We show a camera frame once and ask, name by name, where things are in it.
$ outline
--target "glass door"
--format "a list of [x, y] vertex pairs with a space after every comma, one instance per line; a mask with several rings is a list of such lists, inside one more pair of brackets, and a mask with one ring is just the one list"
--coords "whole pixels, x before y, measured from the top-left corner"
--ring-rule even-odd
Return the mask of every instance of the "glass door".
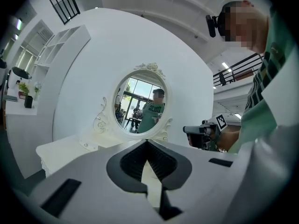
[[139, 107], [139, 109], [141, 109], [142, 110], [142, 108], [144, 107], [144, 105], [146, 104], [147, 102], [144, 102], [144, 101], [142, 101], [142, 100], [140, 100], [140, 107]]
[[127, 112], [128, 112], [131, 99], [132, 97], [129, 95], [123, 95], [121, 99], [121, 111], [123, 110], [125, 119], [127, 118]]
[[138, 99], [132, 98], [131, 103], [128, 108], [128, 111], [127, 111], [126, 119], [129, 119], [132, 117], [133, 110], [136, 108], [138, 101], [139, 101]]

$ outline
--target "black vase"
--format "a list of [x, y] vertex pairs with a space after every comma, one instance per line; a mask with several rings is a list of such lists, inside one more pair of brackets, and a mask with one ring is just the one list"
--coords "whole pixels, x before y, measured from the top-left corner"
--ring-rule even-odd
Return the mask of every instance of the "black vase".
[[24, 102], [25, 108], [31, 108], [32, 107], [32, 101], [33, 101], [32, 96], [27, 95], [26, 98], [25, 98], [25, 102]]

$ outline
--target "ornate mirror frame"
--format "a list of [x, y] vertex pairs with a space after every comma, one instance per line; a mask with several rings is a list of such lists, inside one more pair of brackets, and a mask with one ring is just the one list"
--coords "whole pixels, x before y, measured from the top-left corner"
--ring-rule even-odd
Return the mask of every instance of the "ornate mirror frame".
[[[125, 131], [116, 120], [114, 113], [114, 99], [117, 95], [119, 87], [128, 78], [140, 73], [154, 75], [154, 77], [156, 77], [163, 85], [167, 100], [161, 119], [152, 129], [144, 133], [129, 133]], [[113, 84], [111, 91], [107, 95], [107, 98], [103, 97], [103, 104], [101, 105], [102, 111], [95, 118], [93, 122], [93, 129], [97, 133], [105, 133], [108, 130], [112, 131], [119, 138], [128, 141], [141, 139], [167, 140], [167, 128], [170, 126], [172, 121], [171, 104], [171, 88], [166, 80], [166, 76], [163, 74], [162, 70], [159, 69], [158, 65], [156, 63], [137, 65], [133, 70], [130, 69], [125, 74], [122, 73], [119, 77], [117, 77], [116, 82]]]

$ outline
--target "oval mirror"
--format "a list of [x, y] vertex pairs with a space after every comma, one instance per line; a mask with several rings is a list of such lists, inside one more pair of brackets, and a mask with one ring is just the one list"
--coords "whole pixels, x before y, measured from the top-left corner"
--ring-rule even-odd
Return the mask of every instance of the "oval mirror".
[[138, 73], [126, 79], [114, 97], [118, 124], [129, 133], [153, 128], [165, 110], [166, 92], [155, 74]]

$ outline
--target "potted plant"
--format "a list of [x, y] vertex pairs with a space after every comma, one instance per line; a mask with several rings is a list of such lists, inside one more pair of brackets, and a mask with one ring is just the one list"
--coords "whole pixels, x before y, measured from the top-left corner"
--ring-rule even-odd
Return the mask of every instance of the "potted plant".
[[33, 98], [32, 98], [32, 96], [28, 95], [29, 94], [28, 86], [24, 82], [20, 82], [19, 83], [19, 90], [22, 91], [26, 96], [25, 102], [24, 102], [25, 108], [31, 108]]

